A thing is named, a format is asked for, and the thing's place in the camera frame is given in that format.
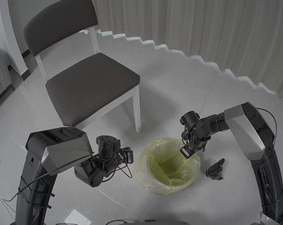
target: crumpled black plastic bag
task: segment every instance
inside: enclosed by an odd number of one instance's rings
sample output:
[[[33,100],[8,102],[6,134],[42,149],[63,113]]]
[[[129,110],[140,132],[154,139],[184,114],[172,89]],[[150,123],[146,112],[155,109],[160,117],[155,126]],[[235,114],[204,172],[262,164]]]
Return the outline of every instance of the crumpled black plastic bag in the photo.
[[[211,178],[212,180],[222,180],[222,171],[223,171],[223,164],[225,159],[222,158],[220,161],[215,163],[214,165],[210,166],[206,171],[206,176]]]

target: curtain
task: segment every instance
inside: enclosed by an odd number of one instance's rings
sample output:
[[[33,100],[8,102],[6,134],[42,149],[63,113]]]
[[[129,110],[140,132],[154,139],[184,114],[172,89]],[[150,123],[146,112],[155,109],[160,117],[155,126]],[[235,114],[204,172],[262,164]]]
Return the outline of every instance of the curtain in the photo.
[[[92,0],[102,32],[200,55],[283,96],[283,0]]]

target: trash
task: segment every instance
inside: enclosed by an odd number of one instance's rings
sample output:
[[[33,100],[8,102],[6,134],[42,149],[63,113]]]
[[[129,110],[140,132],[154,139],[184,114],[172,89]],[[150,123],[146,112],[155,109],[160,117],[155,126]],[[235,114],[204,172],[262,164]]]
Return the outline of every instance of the trash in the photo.
[[[180,152],[183,146],[174,138],[154,139],[135,162],[133,179],[163,195],[186,188],[195,181],[201,163],[196,154],[187,160]]]
[[[222,158],[220,161],[215,163],[214,165],[210,166],[206,171],[206,176],[211,178],[212,180],[222,180],[222,171],[223,171],[223,164],[225,159]]]

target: white chair frame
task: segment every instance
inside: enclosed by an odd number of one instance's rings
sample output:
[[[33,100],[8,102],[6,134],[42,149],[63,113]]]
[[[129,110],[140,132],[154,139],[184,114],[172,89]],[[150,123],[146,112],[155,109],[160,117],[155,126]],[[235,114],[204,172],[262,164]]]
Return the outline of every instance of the white chair frame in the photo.
[[[91,42],[93,44],[93,50],[96,54],[100,50],[99,50],[99,45],[98,45],[98,41],[97,41],[97,37],[96,37],[95,28],[89,27],[89,32],[90,32],[90,36],[91,36]],[[42,63],[42,60],[41,60],[39,54],[35,56],[35,59],[37,61],[37,64],[38,64],[41,72],[42,72],[44,79],[46,81],[48,81],[49,76],[48,76],[48,74],[45,70],[45,67]],[[136,128],[136,131],[138,133],[141,132],[142,126],[141,126],[141,114],[140,114],[140,104],[139,104],[139,86],[138,85],[136,87],[132,88],[131,90],[129,90],[128,92],[126,92],[125,94],[123,94],[122,96],[118,97],[117,99],[115,99],[111,103],[107,104],[105,107],[103,107],[100,110],[98,110],[97,112],[95,112],[89,118],[85,119],[84,121],[82,121],[81,123],[76,125],[76,128],[82,130],[83,128],[85,128],[86,126],[88,126],[89,124],[94,122],[96,119],[98,119],[99,117],[102,117],[104,114],[108,113],[110,110],[117,107],[118,105],[120,105],[121,103],[123,103],[124,101],[126,101],[127,99],[129,99],[131,97],[133,99],[135,128]]]

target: chair seat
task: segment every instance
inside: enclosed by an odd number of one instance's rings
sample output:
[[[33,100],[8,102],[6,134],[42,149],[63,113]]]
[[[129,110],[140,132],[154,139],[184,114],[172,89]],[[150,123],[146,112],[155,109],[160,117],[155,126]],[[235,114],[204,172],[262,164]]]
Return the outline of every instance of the chair seat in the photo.
[[[139,82],[138,74],[96,53],[52,77],[46,88],[63,125],[74,127]]]

